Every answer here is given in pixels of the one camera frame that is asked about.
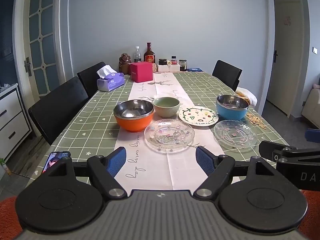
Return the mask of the clear glass plate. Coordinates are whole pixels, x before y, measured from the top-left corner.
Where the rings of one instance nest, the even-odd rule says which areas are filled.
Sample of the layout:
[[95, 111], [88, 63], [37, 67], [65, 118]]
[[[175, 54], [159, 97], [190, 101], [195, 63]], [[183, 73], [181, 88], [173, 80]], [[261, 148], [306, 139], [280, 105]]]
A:
[[213, 131], [218, 143], [227, 149], [246, 149], [258, 142], [257, 135], [242, 121], [217, 122]]
[[194, 129], [175, 119], [154, 121], [144, 130], [146, 145], [158, 153], [181, 152], [191, 145], [194, 138]]

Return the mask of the painted white ceramic plate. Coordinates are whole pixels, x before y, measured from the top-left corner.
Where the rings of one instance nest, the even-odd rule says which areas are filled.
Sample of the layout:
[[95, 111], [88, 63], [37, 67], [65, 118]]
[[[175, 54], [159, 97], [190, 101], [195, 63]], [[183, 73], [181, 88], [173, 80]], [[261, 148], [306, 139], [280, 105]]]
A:
[[197, 127], [207, 127], [216, 124], [219, 120], [217, 113], [202, 106], [183, 107], [179, 110], [181, 121]]

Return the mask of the orange steel bowl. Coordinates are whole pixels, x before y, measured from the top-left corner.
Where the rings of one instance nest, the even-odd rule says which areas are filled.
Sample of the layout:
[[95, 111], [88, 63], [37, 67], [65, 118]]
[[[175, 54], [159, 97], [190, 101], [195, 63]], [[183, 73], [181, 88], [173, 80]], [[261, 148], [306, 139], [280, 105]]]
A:
[[129, 132], [143, 131], [153, 120], [153, 103], [136, 99], [119, 103], [113, 110], [117, 124]]

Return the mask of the blue steel bowl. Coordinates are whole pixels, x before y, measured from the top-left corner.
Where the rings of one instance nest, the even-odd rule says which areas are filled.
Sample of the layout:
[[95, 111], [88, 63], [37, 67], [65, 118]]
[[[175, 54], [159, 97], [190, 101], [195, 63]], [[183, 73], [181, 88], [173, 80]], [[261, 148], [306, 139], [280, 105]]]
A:
[[249, 103], [239, 96], [219, 95], [216, 98], [218, 115], [226, 120], [242, 120], [249, 108]]

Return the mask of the green ceramic bowl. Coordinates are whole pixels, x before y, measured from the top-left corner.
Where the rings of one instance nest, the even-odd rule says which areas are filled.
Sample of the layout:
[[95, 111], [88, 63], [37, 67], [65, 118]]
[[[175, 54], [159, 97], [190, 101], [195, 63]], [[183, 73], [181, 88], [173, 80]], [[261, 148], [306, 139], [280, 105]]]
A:
[[178, 112], [180, 108], [180, 101], [176, 98], [165, 96], [155, 98], [153, 106], [160, 117], [170, 118]]

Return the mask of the pile of seeds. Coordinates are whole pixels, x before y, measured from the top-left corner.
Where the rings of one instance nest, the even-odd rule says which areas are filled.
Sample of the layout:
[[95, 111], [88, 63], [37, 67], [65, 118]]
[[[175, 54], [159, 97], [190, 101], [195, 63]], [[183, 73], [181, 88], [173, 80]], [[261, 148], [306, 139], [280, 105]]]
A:
[[263, 123], [262, 119], [258, 116], [255, 116], [251, 113], [246, 113], [246, 117], [248, 118], [249, 122], [253, 125], [260, 127], [261, 129], [266, 129], [266, 125]]

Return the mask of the beige sofa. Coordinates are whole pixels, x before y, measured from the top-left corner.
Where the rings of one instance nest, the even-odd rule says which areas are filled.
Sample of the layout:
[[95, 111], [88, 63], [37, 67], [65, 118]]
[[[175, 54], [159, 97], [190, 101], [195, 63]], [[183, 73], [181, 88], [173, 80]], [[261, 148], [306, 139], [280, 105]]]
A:
[[302, 110], [302, 116], [320, 128], [320, 92], [313, 88]]

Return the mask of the near left black chair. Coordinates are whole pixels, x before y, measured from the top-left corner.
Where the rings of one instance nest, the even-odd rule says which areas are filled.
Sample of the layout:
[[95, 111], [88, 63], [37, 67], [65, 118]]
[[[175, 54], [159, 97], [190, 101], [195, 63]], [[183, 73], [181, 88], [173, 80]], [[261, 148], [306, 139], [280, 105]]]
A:
[[31, 120], [43, 138], [52, 144], [88, 101], [78, 77], [54, 89], [28, 109]]

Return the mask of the right black chair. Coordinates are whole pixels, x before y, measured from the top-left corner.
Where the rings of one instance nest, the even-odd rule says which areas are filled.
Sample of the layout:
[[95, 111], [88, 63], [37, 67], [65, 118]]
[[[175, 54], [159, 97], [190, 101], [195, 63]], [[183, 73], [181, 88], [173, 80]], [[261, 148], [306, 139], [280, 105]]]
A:
[[218, 78], [225, 85], [236, 91], [242, 70], [225, 61], [218, 60], [212, 72], [212, 76]]

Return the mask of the blue packet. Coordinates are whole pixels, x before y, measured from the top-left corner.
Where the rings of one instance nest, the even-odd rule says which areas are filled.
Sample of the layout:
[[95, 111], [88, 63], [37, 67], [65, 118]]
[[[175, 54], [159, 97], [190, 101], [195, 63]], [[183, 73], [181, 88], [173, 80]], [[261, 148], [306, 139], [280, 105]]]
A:
[[202, 72], [201, 68], [187, 68], [186, 71], [188, 72]]

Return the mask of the red gift box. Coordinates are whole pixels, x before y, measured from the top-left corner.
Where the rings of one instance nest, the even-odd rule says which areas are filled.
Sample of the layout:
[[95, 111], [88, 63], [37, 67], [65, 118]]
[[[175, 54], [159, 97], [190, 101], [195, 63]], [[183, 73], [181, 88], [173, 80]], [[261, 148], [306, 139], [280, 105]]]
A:
[[152, 81], [152, 63], [135, 62], [130, 64], [131, 79], [136, 83]]

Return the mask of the white condiment box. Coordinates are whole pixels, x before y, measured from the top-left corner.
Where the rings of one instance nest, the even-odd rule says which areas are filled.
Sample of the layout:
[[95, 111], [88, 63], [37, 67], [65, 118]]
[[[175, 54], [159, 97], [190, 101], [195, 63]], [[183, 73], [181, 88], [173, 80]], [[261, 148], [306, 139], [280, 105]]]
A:
[[180, 71], [180, 65], [179, 64], [173, 64], [173, 65], [158, 65], [157, 66], [157, 72], [163, 73], [163, 72], [179, 72]]

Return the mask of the clear plastic bottle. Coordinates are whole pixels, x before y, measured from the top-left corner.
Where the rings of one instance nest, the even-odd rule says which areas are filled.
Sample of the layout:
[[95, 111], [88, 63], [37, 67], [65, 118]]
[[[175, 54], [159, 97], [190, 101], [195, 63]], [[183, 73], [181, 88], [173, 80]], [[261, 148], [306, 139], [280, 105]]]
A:
[[134, 55], [133, 55], [134, 62], [141, 62], [142, 61], [142, 57], [141, 57], [141, 53], [140, 53], [140, 50], [139, 50], [139, 46], [136, 46], [135, 49], [136, 50], [135, 50]]

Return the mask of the brown liquor bottle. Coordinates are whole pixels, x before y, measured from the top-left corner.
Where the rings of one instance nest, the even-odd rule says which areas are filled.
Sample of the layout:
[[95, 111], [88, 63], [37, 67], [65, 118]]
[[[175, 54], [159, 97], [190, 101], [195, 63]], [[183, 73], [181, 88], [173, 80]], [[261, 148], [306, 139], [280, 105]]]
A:
[[156, 57], [155, 57], [155, 53], [152, 51], [152, 46], [151, 46], [151, 42], [148, 42], [146, 44], [146, 52], [144, 53], [144, 61], [145, 62], [149, 62], [149, 63], [155, 63]]

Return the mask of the glass panel door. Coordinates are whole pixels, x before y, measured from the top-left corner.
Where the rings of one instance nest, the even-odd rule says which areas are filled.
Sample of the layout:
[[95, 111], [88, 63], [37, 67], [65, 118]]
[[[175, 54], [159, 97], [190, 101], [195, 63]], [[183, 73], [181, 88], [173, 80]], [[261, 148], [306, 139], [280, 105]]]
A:
[[24, 68], [35, 102], [61, 85], [56, 50], [56, 0], [22, 0]]

